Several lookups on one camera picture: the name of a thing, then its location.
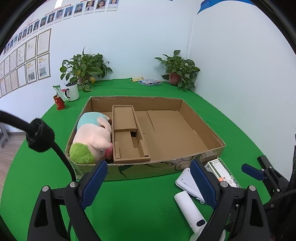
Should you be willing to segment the long cardboard insert tray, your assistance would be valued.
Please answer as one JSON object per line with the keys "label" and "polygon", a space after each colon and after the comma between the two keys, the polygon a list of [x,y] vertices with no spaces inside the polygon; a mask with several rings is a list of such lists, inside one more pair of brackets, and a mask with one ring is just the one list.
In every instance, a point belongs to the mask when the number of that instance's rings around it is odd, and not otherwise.
{"label": "long cardboard insert tray", "polygon": [[143,163],[151,160],[132,105],[112,106],[112,143],[115,164]]}

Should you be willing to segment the framed certificates on wall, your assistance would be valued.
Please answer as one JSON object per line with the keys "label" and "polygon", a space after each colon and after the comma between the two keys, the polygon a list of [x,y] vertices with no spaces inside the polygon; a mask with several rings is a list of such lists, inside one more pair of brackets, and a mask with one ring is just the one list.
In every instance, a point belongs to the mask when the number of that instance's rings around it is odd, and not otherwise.
{"label": "framed certificates on wall", "polygon": [[33,34],[31,28],[13,36],[1,53],[1,97],[51,77],[52,29]]}

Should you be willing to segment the green white medicine box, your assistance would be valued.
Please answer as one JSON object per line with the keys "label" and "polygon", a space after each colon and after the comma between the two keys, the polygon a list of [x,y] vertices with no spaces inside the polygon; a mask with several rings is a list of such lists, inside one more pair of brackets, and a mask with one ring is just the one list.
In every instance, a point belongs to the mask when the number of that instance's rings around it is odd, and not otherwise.
{"label": "green white medicine box", "polygon": [[213,173],[220,182],[225,181],[232,187],[240,188],[239,183],[236,181],[221,158],[208,161],[205,165],[205,169],[208,172]]}

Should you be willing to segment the right potted green plant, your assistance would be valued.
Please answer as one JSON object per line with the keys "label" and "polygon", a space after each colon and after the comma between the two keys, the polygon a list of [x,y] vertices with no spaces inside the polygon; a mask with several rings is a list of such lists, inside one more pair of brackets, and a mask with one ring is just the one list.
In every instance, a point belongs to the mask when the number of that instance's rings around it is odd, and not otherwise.
{"label": "right potted green plant", "polygon": [[161,75],[161,77],[163,80],[168,81],[169,84],[183,91],[195,90],[195,82],[200,68],[195,65],[193,60],[181,57],[180,53],[181,50],[174,50],[173,56],[163,54],[165,59],[155,57],[166,69],[165,74]]}

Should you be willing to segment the white enamel mug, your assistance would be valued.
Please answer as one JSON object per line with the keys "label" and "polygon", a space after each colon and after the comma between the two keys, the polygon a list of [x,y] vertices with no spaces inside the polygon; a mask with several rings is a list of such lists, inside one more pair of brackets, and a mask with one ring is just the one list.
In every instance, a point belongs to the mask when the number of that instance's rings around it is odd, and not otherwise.
{"label": "white enamel mug", "polygon": [[67,101],[73,102],[79,99],[79,91],[77,83],[68,83],[66,84],[65,96]]}

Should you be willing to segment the white plastic device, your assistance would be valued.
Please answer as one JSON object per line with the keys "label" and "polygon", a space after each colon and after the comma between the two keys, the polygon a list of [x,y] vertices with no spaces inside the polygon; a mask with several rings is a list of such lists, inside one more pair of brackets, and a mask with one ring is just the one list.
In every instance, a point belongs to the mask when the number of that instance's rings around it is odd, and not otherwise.
{"label": "white plastic device", "polygon": [[201,204],[205,204],[203,196],[195,183],[190,168],[185,168],[180,176],[176,179],[175,184],[186,191],[188,194],[199,200]]}

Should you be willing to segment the yellow paper packet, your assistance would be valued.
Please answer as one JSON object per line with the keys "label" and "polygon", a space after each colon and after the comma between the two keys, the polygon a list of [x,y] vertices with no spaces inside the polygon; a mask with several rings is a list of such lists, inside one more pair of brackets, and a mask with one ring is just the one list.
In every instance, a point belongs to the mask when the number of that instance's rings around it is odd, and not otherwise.
{"label": "yellow paper packet", "polygon": [[144,80],[143,77],[137,77],[137,78],[132,78],[131,79],[132,82],[139,82],[139,81],[142,81],[142,80]]}

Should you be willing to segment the left potted green plant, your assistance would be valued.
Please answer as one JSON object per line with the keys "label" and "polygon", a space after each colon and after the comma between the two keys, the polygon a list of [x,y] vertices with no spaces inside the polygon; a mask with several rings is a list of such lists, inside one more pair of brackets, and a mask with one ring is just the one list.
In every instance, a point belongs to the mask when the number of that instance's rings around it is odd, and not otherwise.
{"label": "left potted green plant", "polygon": [[108,66],[109,61],[104,60],[102,54],[84,53],[73,55],[69,60],[62,61],[60,79],[68,84],[77,84],[78,90],[92,92],[93,85],[98,79],[103,79],[107,74],[113,73]]}

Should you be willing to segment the pink pig plush toy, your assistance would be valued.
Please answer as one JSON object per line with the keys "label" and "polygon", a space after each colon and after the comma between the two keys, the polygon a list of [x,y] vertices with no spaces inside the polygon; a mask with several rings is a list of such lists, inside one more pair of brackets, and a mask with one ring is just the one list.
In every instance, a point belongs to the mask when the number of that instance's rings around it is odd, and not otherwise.
{"label": "pink pig plush toy", "polygon": [[113,144],[110,118],[98,112],[87,112],[79,118],[69,156],[80,165],[112,159]]}

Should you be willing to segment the green packet in cup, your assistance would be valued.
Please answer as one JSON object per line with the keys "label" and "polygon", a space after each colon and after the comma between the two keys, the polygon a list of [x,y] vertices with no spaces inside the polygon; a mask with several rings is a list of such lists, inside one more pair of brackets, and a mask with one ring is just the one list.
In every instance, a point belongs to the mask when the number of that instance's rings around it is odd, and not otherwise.
{"label": "green packet in cup", "polygon": [[56,91],[57,96],[60,97],[63,101],[68,100],[68,97],[65,94],[65,90],[62,90],[60,85],[53,85],[53,89]]}

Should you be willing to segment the potted green plant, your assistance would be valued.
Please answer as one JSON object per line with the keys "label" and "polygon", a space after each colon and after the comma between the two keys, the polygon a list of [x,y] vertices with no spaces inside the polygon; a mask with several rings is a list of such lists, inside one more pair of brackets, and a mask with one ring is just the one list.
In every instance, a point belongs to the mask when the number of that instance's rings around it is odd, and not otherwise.
{"label": "potted green plant", "polygon": [[103,79],[107,74],[113,73],[108,66],[109,61],[104,60],[102,54],[84,53],[73,55],[69,60],[62,61],[60,79],[68,84],[77,84],[78,90],[92,92],[93,85],[98,79]]}
{"label": "potted green plant", "polygon": [[195,82],[200,68],[195,65],[193,60],[181,57],[180,53],[181,50],[174,50],[173,56],[163,54],[165,59],[155,57],[166,69],[165,74],[161,75],[161,77],[163,80],[168,81],[169,84],[183,91],[195,90]]}

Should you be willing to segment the portrait photo row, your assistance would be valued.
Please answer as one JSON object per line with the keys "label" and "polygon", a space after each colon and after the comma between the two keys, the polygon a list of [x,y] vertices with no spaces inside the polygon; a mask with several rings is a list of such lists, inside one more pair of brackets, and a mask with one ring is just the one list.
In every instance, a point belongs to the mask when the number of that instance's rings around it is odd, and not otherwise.
{"label": "portrait photo row", "polygon": [[67,20],[73,16],[80,16],[83,14],[98,13],[104,11],[115,11],[118,8],[119,1],[79,1],[74,4],[67,4],[65,6],[55,6],[55,8],[44,14],[44,16],[34,19],[34,13],[27,18],[24,26],[17,30],[10,40],[6,43],[1,52],[6,55],[21,41],[36,33],[45,27],[52,24],[59,23],[62,20]]}

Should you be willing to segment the white hair dryer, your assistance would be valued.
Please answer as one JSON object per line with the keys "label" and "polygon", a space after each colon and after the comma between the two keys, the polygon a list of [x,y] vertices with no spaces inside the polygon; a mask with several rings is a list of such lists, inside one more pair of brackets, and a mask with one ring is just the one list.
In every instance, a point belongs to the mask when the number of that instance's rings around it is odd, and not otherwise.
{"label": "white hair dryer", "polygon": [[186,191],[177,193],[174,200],[193,231],[189,241],[197,240],[205,228],[207,221]]}

